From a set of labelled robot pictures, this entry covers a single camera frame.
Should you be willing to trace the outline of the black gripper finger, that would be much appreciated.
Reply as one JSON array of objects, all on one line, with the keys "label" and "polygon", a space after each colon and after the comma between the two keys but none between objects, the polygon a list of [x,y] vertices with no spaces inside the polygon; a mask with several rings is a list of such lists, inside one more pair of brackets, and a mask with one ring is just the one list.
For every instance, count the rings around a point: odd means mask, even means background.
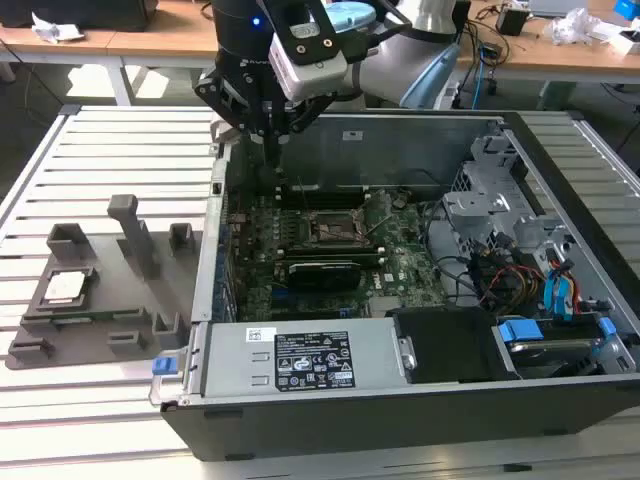
[{"label": "black gripper finger", "polygon": [[279,165],[282,145],[292,134],[305,130],[333,103],[333,94],[294,102],[281,95],[273,101],[273,164]]},{"label": "black gripper finger", "polygon": [[264,161],[274,164],[274,136],[254,75],[213,69],[199,80],[195,93],[236,131],[261,144]]}]

